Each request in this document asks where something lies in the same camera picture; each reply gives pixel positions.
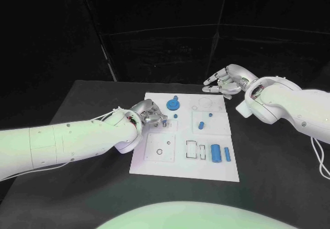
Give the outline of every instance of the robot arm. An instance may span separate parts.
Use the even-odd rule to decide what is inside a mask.
[[[70,163],[106,153],[113,146],[130,152],[142,141],[146,123],[168,116],[147,99],[130,110],[80,122],[0,131],[0,180],[28,170]]]
[[[241,66],[231,64],[205,81],[218,80],[218,86],[204,87],[205,92],[231,95],[245,91],[245,100],[237,110],[247,118],[253,114],[268,124],[280,118],[290,121],[306,135],[330,144],[330,93],[302,90],[286,78],[258,77]]]

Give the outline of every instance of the table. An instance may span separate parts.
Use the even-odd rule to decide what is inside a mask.
[[[88,120],[119,106],[129,109],[146,92],[202,94],[202,86],[77,81],[52,124]],[[16,179],[0,206],[0,228],[91,229],[132,209],[168,201],[218,203],[303,229],[330,228],[330,182],[319,173],[310,138],[286,120],[268,125],[245,119],[235,110],[243,98],[227,100],[240,183],[130,174],[133,153],[113,148]],[[329,156],[330,145],[323,147]]]

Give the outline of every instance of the blue object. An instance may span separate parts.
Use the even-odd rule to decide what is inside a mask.
[[[227,161],[232,161],[228,147],[225,147],[225,159]]]
[[[215,163],[222,162],[221,146],[218,144],[214,144],[211,146],[211,153],[212,153],[212,162]]]
[[[204,127],[205,127],[205,122],[201,122],[198,128],[202,130]]]
[[[178,96],[172,100],[169,100],[166,107],[170,111],[176,111],[181,108],[181,103],[178,101]]]

